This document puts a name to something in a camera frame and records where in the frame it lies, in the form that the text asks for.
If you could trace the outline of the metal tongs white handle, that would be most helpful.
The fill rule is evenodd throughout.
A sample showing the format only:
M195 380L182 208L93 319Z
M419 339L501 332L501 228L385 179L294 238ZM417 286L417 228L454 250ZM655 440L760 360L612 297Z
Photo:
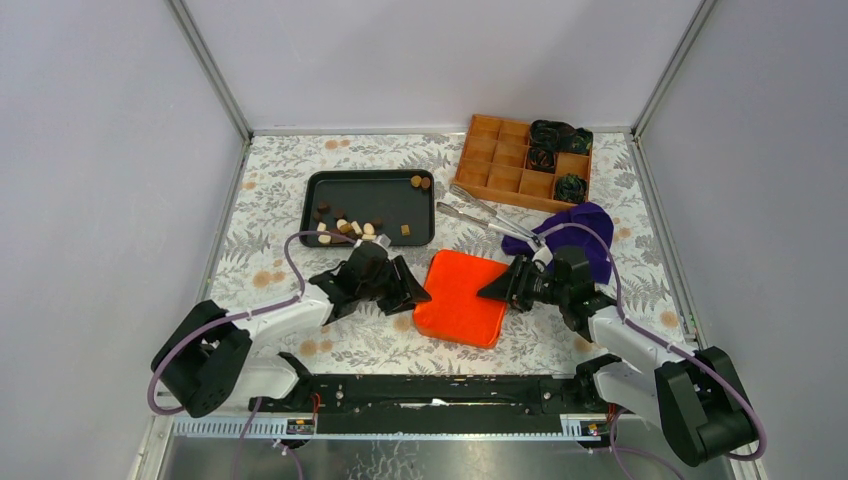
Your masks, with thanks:
M475 212L483 213L483 216L475 216L473 213L445 201L436 202L437 211L482 229L495 231L506 237L519 240L527 244L532 251L538 251L542 248L541 237L538 234L501 215L494 207L476 198L467 190L458 185L451 185L449 193L463 204L473 207Z

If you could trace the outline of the orange box lid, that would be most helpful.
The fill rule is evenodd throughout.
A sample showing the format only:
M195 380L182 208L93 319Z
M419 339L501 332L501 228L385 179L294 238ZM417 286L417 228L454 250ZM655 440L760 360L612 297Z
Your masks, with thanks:
M505 273L494 260L441 250L430 263L424 289L431 300L415 307L413 322L424 336L492 349L501 334L507 305L482 298L478 291Z

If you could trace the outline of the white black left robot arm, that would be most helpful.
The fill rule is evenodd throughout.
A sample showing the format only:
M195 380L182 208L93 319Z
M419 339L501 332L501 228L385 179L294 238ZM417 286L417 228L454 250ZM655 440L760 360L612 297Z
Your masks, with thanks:
M394 315L431 299L402 256L358 242L347 260L312 276L287 300L238 313L212 300L196 304L154 355L148 404L160 415L193 418L230 399L273 398L285 410L299 410L309 401L308 381L282 354L265 348L340 320L362 302Z

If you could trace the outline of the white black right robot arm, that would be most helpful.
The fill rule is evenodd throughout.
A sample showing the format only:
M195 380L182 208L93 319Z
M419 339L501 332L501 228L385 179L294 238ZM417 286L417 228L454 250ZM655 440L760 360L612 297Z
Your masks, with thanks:
M477 294L521 312L538 303L557 307L570 330L607 351L577 366L577 405L640 416L661 429L683 463L699 466L762 440L730 357L717 347L675 346L627 319L619 301L596 286L581 248L557 250L551 268L519 256Z

